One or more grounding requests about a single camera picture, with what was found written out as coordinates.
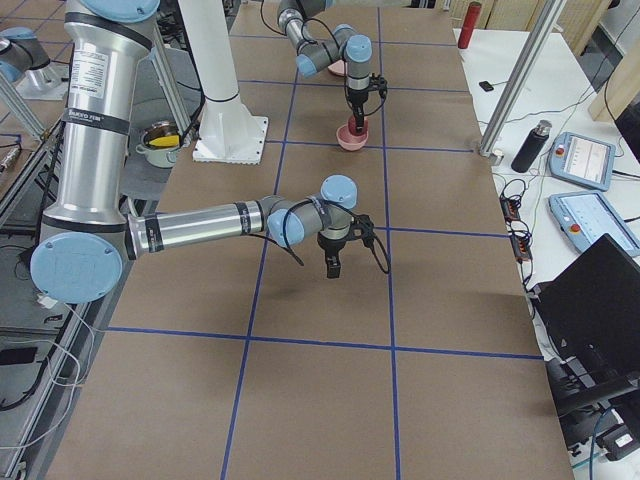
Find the blue cable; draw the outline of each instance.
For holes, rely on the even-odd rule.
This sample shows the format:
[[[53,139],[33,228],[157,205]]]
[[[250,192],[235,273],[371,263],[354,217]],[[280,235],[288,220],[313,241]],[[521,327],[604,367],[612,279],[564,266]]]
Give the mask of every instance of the blue cable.
[[[591,437],[591,450],[589,453],[589,480],[593,480],[593,453],[596,449],[596,436],[598,435],[598,428],[600,427],[600,424],[602,423],[604,417],[606,417],[607,413],[609,413],[611,410],[613,410],[613,407],[609,407],[604,412],[602,412],[600,418],[598,418],[598,421],[593,427],[593,436]]]

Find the yellow object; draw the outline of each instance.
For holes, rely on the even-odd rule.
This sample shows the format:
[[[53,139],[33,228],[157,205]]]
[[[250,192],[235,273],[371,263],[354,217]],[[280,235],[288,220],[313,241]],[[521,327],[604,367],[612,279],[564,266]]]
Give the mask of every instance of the yellow object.
[[[180,144],[178,135],[167,135],[166,137],[154,138],[149,145],[156,148],[177,147]]]

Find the light blue control panel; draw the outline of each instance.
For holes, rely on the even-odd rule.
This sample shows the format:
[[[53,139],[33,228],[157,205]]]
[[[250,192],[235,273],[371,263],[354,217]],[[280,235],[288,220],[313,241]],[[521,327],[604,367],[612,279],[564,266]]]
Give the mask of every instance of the light blue control panel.
[[[579,252],[608,233],[629,255],[640,255],[640,241],[601,192],[551,195],[549,207]]]
[[[558,135],[549,152],[549,169],[558,178],[607,191],[616,147],[571,132]]]

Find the white table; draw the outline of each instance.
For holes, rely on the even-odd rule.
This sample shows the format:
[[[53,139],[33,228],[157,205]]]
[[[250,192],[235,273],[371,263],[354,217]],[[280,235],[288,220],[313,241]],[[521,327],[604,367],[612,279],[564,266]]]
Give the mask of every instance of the white table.
[[[482,131],[486,127],[485,122],[491,118],[505,85],[498,85],[494,91],[485,92],[478,84],[484,80],[492,84],[506,81],[526,38],[526,32],[476,30],[469,48],[460,50]],[[621,139],[614,123],[591,120],[587,108],[595,98],[595,94],[571,50],[558,33],[552,34],[547,41],[509,115],[509,119],[520,118],[530,112],[562,110],[589,94],[591,95],[588,99],[577,105],[575,109],[572,107],[562,113],[532,115],[521,121],[507,123],[495,145],[505,154],[502,163],[493,168],[494,174],[497,174],[494,178],[498,192],[502,190],[505,181],[508,182],[515,178],[522,178],[527,182],[531,180],[530,189],[525,193],[520,209],[522,219],[533,228],[534,272],[529,283],[530,286],[541,281],[553,280],[578,257],[578,252],[560,231],[557,222],[549,212],[547,200],[549,195],[555,193],[583,190],[576,185],[549,176],[546,171],[546,162],[540,158],[533,166],[537,167],[537,170],[534,168],[527,174],[517,174],[511,170],[510,164],[513,157],[538,121],[549,120],[553,125],[550,140],[545,145],[543,152],[551,146],[552,140],[559,133],[570,131],[619,145],[621,148],[618,149],[617,154],[624,154],[620,158],[616,158],[614,168],[640,175],[640,164],[636,161],[624,139]],[[537,172],[540,175],[532,179]],[[507,194],[519,191],[520,185],[513,185]],[[640,215],[640,181],[627,180],[614,175],[611,187],[605,196],[622,218]],[[640,237],[640,221],[630,223],[629,226],[636,236]],[[640,257],[636,257],[636,262],[640,263]],[[529,268],[529,265],[525,265],[525,274],[528,273]],[[538,338],[543,354],[545,357],[551,356],[550,351],[545,348],[547,337],[544,333],[544,327],[538,323],[536,330],[539,334]],[[572,459],[572,464],[583,458],[584,456]],[[575,469],[574,474],[576,480],[588,479],[589,477],[586,466]],[[607,480],[640,479],[640,451],[636,451],[618,462],[596,461],[594,475],[596,478]]]

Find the red cylinder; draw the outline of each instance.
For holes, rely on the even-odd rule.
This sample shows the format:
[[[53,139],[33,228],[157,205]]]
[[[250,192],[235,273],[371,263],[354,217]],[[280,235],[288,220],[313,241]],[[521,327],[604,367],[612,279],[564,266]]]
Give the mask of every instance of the red cylinder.
[[[480,10],[482,10],[482,4],[480,2],[471,2],[467,9],[467,14],[464,17],[464,23],[462,24],[462,31],[460,32],[460,38],[458,39],[458,48],[467,48],[471,41],[471,34],[476,27],[476,22],[480,16]]]

